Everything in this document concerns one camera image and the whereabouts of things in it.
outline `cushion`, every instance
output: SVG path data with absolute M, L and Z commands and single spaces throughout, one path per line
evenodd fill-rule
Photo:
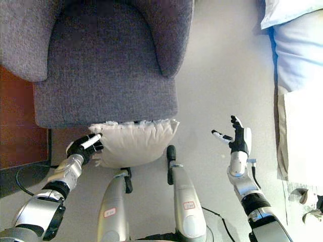
M 290 182 L 323 184 L 321 149 L 322 88 L 304 88 L 279 96 L 280 149 Z
M 274 26 L 278 85 L 295 91 L 323 82 L 323 10 Z
M 314 115 L 322 115 L 323 102 L 317 94 L 323 89 L 322 26 L 323 10 L 274 26 L 278 55 L 278 161 L 284 178 L 312 185 L 318 181 L 313 170 L 318 166 L 311 157 L 317 147 L 310 137 L 320 136 L 315 126 L 319 117 Z
M 157 120 L 118 124 L 107 122 L 93 124 L 93 133 L 102 133 L 104 145 L 98 164 L 111 168 L 143 165 L 160 158 L 174 137 L 179 122 Z
M 1 65 L 30 82 L 47 78 L 48 44 L 61 3 L 60 0 L 0 1 Z
M 261 29 L 291 21 L 323 8 L 322 0 L 265 0 L 266 11 Z
M 53 28 L 48 78 L 34 84 L 37 124 L 88 126 L 176 115 L 175 81 L 160 72 L 143 16 L 128 5 L 86 2 L 66 8 Z

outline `wooden cabinet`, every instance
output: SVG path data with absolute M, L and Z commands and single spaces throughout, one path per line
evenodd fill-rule
M 50 161 L 50 132 L 35 123 L 33 85 L 1 66 L 0 172 L 1 193 L 9 183 L 5 173 L 30 163 Z M 15 190 L 14 185 L 8 188 Z

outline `wooden furniture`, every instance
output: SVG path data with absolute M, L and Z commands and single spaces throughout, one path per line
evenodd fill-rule
M 50 131 L 38 127 L 34 121 L 32 83 L 2 66 L 0 71 L 0 195 L 3 197 L 17 190 L 15 173 L 22 166 L 50 164 Z M 30 186 L 43 179 L 47 171 L 46 167 L 30 167 L 21 172 L 21 180 Z

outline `armchair seat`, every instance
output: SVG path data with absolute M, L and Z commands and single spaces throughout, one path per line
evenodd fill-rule
M 41 127 L 171 118 L 193 4 L 4 0 L 2 64 L 33 82 Z

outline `white fingertip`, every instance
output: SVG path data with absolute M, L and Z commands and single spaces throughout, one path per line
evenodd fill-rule
M 230 140 L 227 140 L 227 139 L 224 139 L 223 138 L 223 134 L 220 134 L 219 132 L 215 131 L 212 133 L 216 138 L 218 138 L 219 140 L 221 140 L 222 142 L 226 143 L 226 144 L 229 144 L 230 143 Z
M 81 146 L 83 146 L 84 149 L 87 149 L 91 145 L 93 145 L 95 142 L 99 141 L 101 139 L 101 137 L 102 137 L 101 134 L 97 134 L 97 135 L 93 136 L 91 139 L 89 139 L 88 141 L 81 144 Z
M 235 116 L 235 118 L 236 118 L 237 122 L 240 124 L 240 126 L 243 128 L 243 126 L 242 126 L 242 123 L 241 123 L 240 119 L 239 119 L 237 116 Z

